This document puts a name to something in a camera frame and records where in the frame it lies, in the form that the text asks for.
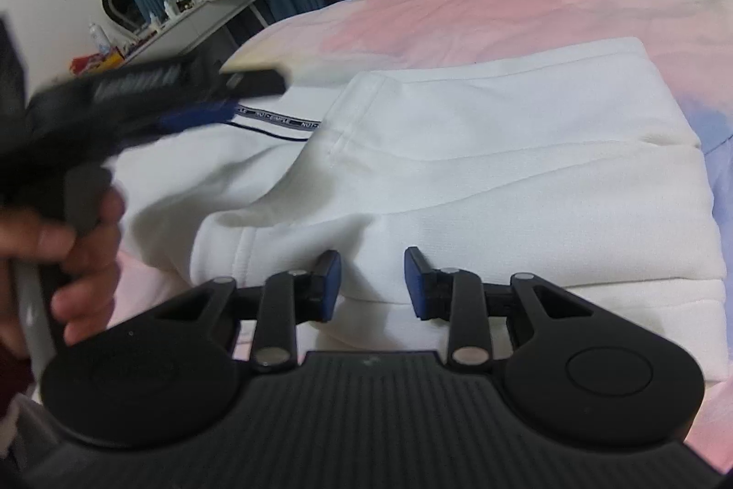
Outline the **person's left hand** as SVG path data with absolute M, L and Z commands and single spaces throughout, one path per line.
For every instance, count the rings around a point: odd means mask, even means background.
M 26 359 L 28 351 L 17 317 L 10 263 L 19 259 L 57 264 L 71 275 L 72 282 L 55 291 L 51 312 L 63 325 L 68 345 L 91 338 L 107 328 L 113 314 L 125 210 L 122 195 L 106 191 L 99 202 L 97 226 L 85 236 L 28 209 L 1 210 L 1 345 L 12 356 Z

